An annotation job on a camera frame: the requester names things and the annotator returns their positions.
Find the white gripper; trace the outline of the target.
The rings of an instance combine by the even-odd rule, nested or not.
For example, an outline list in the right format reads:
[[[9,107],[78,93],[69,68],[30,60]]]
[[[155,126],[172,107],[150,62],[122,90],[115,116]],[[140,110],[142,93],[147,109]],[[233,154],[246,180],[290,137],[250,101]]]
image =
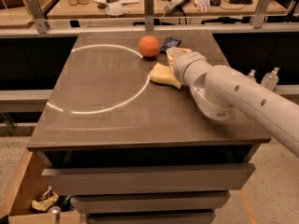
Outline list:
[[[204,55],[190,49],[172,47],[166,50],[166,57],[176,79],[186,86],[191,86],[212,67]]]

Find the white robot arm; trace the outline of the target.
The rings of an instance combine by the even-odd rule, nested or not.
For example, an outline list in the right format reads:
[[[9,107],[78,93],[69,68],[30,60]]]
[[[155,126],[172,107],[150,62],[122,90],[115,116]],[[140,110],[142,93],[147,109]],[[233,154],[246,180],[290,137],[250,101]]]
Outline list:
[[[211,65],[204,55],[171,48],[167,60],[175,78],[213,120],[228,119],[236,108],[299,157],[299,105],[268,90],[227,65]]]

